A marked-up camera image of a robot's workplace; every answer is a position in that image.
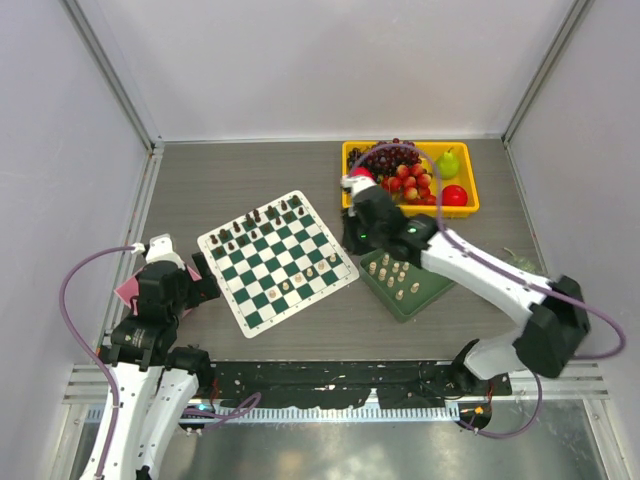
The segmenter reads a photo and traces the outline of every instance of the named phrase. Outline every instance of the chess board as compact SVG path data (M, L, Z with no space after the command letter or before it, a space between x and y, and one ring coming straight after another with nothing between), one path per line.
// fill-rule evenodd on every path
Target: chess board
M359 276L299 191L201 235L198 246L247 338Z

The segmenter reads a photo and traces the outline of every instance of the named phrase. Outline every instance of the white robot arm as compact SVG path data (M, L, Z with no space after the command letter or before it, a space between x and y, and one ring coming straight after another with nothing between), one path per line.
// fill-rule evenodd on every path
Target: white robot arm
M582 300L577 282L564 276L552 281L520 271L452 230L441 231L431 217L405 217L389 194L367 175L343 177L342 187L353 199L353 206L343 211L343 244L347 250L362 254L384 248L397 260L409 261L463 285L496 305L515 323L507 334L473 340L456 357L454 364L460 368L457 383L463 390L465 384L471 385L476 379L488 380L524 368L546 377L560 374L589 332L589 320L583 310L540 290L555 290Z
M110 389L82 480L158 478L180 416L199 387L208 388L214 378L207 352L177 347L169 353L169 349L182 313L220 296L215 277L201 254L196 254L193 260L202 278L194 281L169 235L153 238L144 250L147 264L136 274L139 295L132 299L137 311L132 310L113 330L111 347L101 349L102 360L118 385L118 422L110 435L115 408ZM104 470L96 477L97 462L107 444Z

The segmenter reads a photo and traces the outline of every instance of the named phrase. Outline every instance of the metal frame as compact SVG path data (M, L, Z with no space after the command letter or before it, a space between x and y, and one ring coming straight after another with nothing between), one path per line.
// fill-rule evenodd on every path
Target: metal frame
M147 151L163 146L160 132L142 100L100 6L95 0L60 0L60 3Z
M505 148L511 143L513 136L515 135L522 119L529 111L529 108L533 104L534 100L540 93L543 85L549 78L549 74L553 71L553 68L558 63L562 52L564 52L566 46L569 43L569 40L573 37L573 34L576 31L576 28L580 25L582 20L585 18L587 12L589 11L589 7L593 4L594 0L574 0L573 5L569 8L567 16L565 17L558 33L556 33L555 38L551 42L547 53L538 67L538 71L533 76L533 79L529 83L527 90L525 91L522 100L520 100L520 104L518 108L516 108L513 117L511 117L511 121L507 126L504 135L502 136L502 141L504 143Z
M623 453L620 436L611 418L611 400L585 400L584 409L595 438L600 457L610 480L636 478Z
M514 395L495 397L494 401L535 400L537 386L529 371L515 372L509 375ZM606 400L609 398L607 387L602 379L598 364L594 362L574 361L564 369L560 378L541 379L544 397L547 400ZM69 385L64 394L63 403L67 405L93 405L104 403L107 394L107 381L95 365L76 365L71 373ZM465 401L481 401L483 397L465 397ZM202 403L194 399L191 404Z
M156 147L152 154L149 155L149 160L145 166L142 177L140 178L140 184L138 187L138 193L131 211L131 220L127 228L127 234L123 240L123 245L132 245L139 242L142 239L142 232L144 231L144 225L147 221L147 214L149 213L149 205L151 204L151 197L153 196L153 189L158 179L158 172L160 171L160 164L162 163L162 156L164 154L164 147ZM133 269L136 263L136 259L133 255L123 255L118 265L118 270L113 281L112 291L119 285L122 285L133 273ZM122 318L122 312L124 310L124 304L116 297L111 295L109 297L109 303L107 304L107 310L102 322L102 329L98 342L101 342L105 334L108 334L113 329L115 324Z

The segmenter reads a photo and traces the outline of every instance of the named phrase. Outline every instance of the white wall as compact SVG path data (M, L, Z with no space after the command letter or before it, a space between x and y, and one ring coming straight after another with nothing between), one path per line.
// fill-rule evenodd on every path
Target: white wall
M165 140L501 134L572 3L95 2Z
M84 353L57 305L78 260L119 244L144 150L62 6L0 4L0 476L43 479L62 400ZM70 312L95 339L115 258L71 284Z
M588 302L629 336L624 354L602 368L633 457L640 452L639 16L635 0L594 2L513 142L550 270L579 280ZM611 331L592 323L585 350L612 346Z

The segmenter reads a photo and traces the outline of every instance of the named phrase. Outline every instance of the purple cable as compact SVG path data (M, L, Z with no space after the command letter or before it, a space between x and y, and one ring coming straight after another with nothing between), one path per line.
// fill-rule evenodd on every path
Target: purple cable
M91 349L91 347L87 344L87 342L84 341L84 339L80 335L80 332L78 332L75 325L71 321L71 318L69 317L69 312L67 311L65 293L67 291L67 285L69 285L69 281L71 280L71 278L76 274L78 270L84 267L87 263L91 262L92 260L95 260L98 257L107 255L109 253L126 252L133 249L134 249L133 246L108 248L106 250L102 250L98 253L94 253L93 255L85 258L80 263L78 263L75 267L73 267L69 271L69 273L67 273L67 275L64 277L64 280L62 280L62 285L60 285L60 293L58 295L60 313L62 314L62 318L64 319L65 325L71 332L71 335L73 335L73 338L76 339L76 342L80 344L80 346L85 351L85 353L89 355L89 357L91 357L91 360L93 360L96 363L96 365L98 365L98 368L102 371L102 373L104 373L104 376L107 377L107 382L109 383L109 387L111 388L111 392L113 394L114 408L111 410L111 421L109 422L109 429L107 430L107 436L105 437L105 440L104 440L104 448L102 449L102 453L100 454L100 459L98 460L98 466L96 467L96 474L95 474L96 478L102 477L104 464L107 461L107 455L109 454L109 448L111 447L111 442L113 440L113 434L116 429L116 423L118 422L118 407L120 405L120 393L118 391L118 384L116 383L115 378L113 378L113 375L111 375L111 372L109 371L109 369L106 367L104 363L102 363L102 360L98 358L98 355L96 355L96 353Z
M442 216L442 178L440 176L440 171L438 170L438 167L436 166L435 162L431 159L431 157L429 155L427 155L427 153L423 152L421 149L411 146L411 145L406 145L406 144L402 144L402 143L388 143L385 145L380 145L377 147L372 148L371 150L369 150L368 152L364 153L362 156L360 156L360 158L358 158L358 160L356 160L356 162L353 164L353 167L351 168L351 171L349 172L349 176L351 176L354 172L354 170L356 168L358 168L362 162L372 153L374 152L378 152L380 150L386 150L388 148L405 148L407 150L411 150L412 152L417 153L418 155L421 155L422 157L427 159L427 162L429 162L429 165L431 166L431 169L433 170L433 173L436 177L436 184L437 184L437 188L438 188L438 193L436 195L436 209L437 209L437 213L436 213L436 222L438 224L438 229L440 230L440 232L442 232L442 236L456 249L460 250L461 252L464 252L466 255L468 255L470 258L474 259L476 262L480 263L481 265L483 265L484 267L488 268L489 270L493 270L494 272L502 275L503 277L511 280L514 283L517 283L518 285L522 285L525 288L529 288L531 290L534 290L538 293L542 293L543 295L547 295L549 297L553 297L553 298L557 298L558 300L561 300L563 302L566 302L570 305L573 305L575 307L581 308L589 313L592 313L594 315L596 315L597 317L600 317L602 320L604 320L607 324L609 324L611 326L611 328L614 329L614 331L616 332L616 334L618 335L618 345L614 348L612 348L609 351L606 351L604 353L600 353L600 354L595 354L595 355L577 355L574 357L574 359L577 360L601 360L604 358L609 358L612 357L614 355L617 355L618 353L620 353L622 350L624 350L625 346L627 345L627 336L625 335L622 326L620 326L620 324L618 322L616 322L613 318L611 318L609 315L607 315L606 313L604 313L603 311L595 308L595 307L591 307L587 304L585 304L584 302L581 302L579 300L576 300L574 298L568 297L567 295L563 295L562 293L558 293L555 292L553 290L551 290L550 288L543 288L543 287L539 287L537 285L530 285L528 284L526 281L522 280L520 277L513 275L510 272L507 272L506 270L503 270L502 268L500 268L498 265L495 265L493 263L491 263L490 261L480 257L479 255L476 255L473 252L470 251L465 251L465 248L463 245L459 244L458 242L456 242L456 240L451 237L451 235L449 235L447 233L447 226L444 224L444 219ZM531 416L531 418L529 419L529 421L527 422L526 425L524 425L522 428L520 428L519 430L516 430L515 432L512 433L492 433L492 432L485 432L485 431L478 431L478 433L484 437L489 437L489 438L497 438L497 439L502 439L502 438L511 438L514 437L516 435L520 435L521 433L526 432L532 425L533 422L536 420L536 418L538 417L538 415L540 414L540 409L542 408L542 385L540 384L540 378L538 377L538 375L536 375L535 373L533 373L533 376L536 380L536 384L538 386L538 402L536 404L536 408L533 412L533 415ZM463 425L465 428L467 428L468 430L474 430L474 428L469 425L468 423L465 423L463 421L460 421L460 424Z
M262 394L260 392L256 392L253 395L250 395L247 398L245 398L242 401L242 403L240 403L240 405L238 405L236 408L234 408L233 411L229 415L219 415L217 413L208 412L206 410L197 410L197 411L194 412L193 408L186 409L184 411L183 415L197 415L199 417L216 418L216 419L220 420L219 422L212 423L211 425L207 425L206 427L204 427L202 429L202 431L205 432L207 430L214 430L216 428L220 428L222 425L227 423L229 420L233 420L233 419L236 419L236 418L244 417L250 411L252 411L254 408L256 408L258 406L258 403L260 403L261 399L262 399Z
M540 377L538 377L537 374L533 373L533 378L536 380L536 385L538 387L538 401L536 402L536 408L533 411L533 415L531 415L531 418L529 419L529 421L526 424L524 424L522 427L520 427L518 430L516 430L515 432L495 433L495 432L485 432L484 430L478 430L477 432L478 435L487 437L487 438L495 438L498 440L502 440L505 438L513 438L515 436L518 436L521 433L524 433L531 428L531 426L533 425L533 422L535 422L536 418L538 418L538 415L540 415L540 410L542 410L542 384L540 383ZM474 418L475 418L475 415L474 417L471 418L471 422L469 423L463 420L460 420L458 423L460 423L460 425L462 425L467 430L475 432L476 429L473 426Z

